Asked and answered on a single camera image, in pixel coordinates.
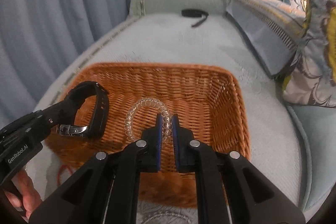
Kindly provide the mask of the person's left hand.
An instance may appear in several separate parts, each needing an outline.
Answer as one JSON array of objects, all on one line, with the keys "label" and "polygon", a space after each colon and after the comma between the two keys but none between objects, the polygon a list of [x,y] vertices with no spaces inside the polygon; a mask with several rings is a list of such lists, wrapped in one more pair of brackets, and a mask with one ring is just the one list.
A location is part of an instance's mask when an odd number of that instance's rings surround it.
[{"label": "person's left hand", "polygon": [[34,210],[36,210],[41,205],[41,196],[34,188],[32,179],[24,169],[20,170],[15,175],[15,181],[17,182],[19,193],[22,195],[22,200],[7,190],[4,190],[5,195],[13,207],[23,206],[25,208],[26,214],[23,218],[25,220],[29,220]]}]

